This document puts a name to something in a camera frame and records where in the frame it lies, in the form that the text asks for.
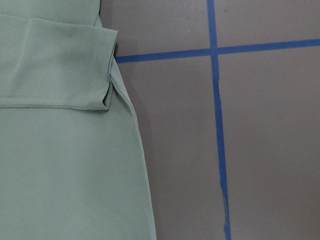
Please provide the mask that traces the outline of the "olive green long-sleeve shirt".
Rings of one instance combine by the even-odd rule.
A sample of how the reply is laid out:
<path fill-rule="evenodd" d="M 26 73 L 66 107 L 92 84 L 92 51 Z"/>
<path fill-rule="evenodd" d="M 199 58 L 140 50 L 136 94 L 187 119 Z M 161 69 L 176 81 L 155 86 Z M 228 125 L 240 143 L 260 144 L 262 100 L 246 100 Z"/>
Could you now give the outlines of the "olive green long-sleeve shirt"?
<path fill-rule="evenodd" d="M 98 0 L 0 3 L 0 237 L 154 240 L 137 115 Z"/>

